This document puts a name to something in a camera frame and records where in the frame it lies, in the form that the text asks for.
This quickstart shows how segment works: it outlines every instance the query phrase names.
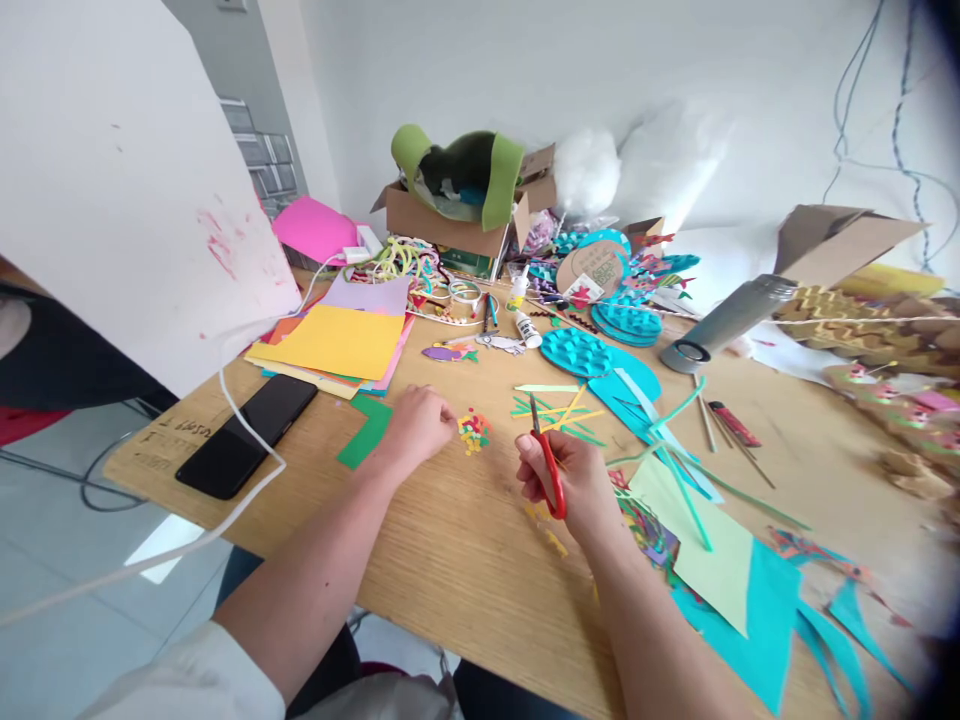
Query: left hand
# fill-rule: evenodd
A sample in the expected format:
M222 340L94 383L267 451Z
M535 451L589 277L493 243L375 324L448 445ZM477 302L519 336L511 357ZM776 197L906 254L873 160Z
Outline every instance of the left hand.
M443 396L432 385L410 385L394 406L377 451L412 472L456 434L456 415Z

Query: white glue bottle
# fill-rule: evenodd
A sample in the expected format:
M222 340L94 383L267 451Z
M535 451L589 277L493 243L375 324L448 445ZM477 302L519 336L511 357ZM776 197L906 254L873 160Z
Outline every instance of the white glue bottle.
M510 312L517 312L527 297L527 288L530 287L530 279L527 277L529 270L530 265L524 265L523 272L517 275L517 279L513 281L513 287L510 288L510 299L507 301L507 310Z
M533 320L530 319L530 316L517 310L514 321L517 323L517 330L520 331L520 336L523 338L523 344L531 350L540 347L540 343L543 342L543 337L533 326Z

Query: scissor blade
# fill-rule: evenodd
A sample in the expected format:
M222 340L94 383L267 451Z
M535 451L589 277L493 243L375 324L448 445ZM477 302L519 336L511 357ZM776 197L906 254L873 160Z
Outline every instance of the scissor blade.
M534 435L540 434L540 416L537 414L537 400L530 396L530 412L533 413L533 433Z

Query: white board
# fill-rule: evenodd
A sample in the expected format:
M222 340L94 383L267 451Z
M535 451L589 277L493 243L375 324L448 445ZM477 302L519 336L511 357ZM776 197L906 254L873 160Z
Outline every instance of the white board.
M224 336L296 309L193 41L160 0L5 0L0 93L0 254L172 392L219 369Z

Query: red scissors handle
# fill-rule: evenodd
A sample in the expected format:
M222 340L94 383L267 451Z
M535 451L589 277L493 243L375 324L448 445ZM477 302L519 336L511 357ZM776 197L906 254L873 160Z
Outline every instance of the red scissors handle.
M553 455L553 448L550 447L550 441L545 435L531 432L531 435L540 443L543 448L543 456L547 461L547 470L550 472L550 481L541 480L543 485L543 494L547 496L547 507L550 508L550 514L557 520L563 520L567 517L567 501L563 496L563 483L560 481L560 470L557 467L557 459Z

